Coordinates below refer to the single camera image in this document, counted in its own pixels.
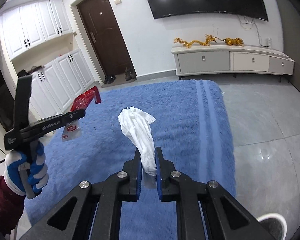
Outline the dark red sleeve forearm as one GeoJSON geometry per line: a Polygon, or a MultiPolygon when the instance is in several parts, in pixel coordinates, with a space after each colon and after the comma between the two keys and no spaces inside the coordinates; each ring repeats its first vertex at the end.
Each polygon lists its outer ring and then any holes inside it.
{"type": "Polygon", "coordinates": [[[25,196],[14,193],[0,176],[0,239],[15,229],[24,210],[25,196]]]}

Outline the blue white gloved left hand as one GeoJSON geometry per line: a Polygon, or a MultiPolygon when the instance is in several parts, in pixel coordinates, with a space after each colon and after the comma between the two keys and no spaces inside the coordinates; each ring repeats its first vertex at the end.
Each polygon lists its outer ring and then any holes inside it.
{"type": "Polygon", "coordinates": [[[33,199],[47,185],[49,175],[45,163],[44,146],[38,142],[32,162],[25,153],[11,151],[5,158],[4,180],[14,193],[33,199]]]}

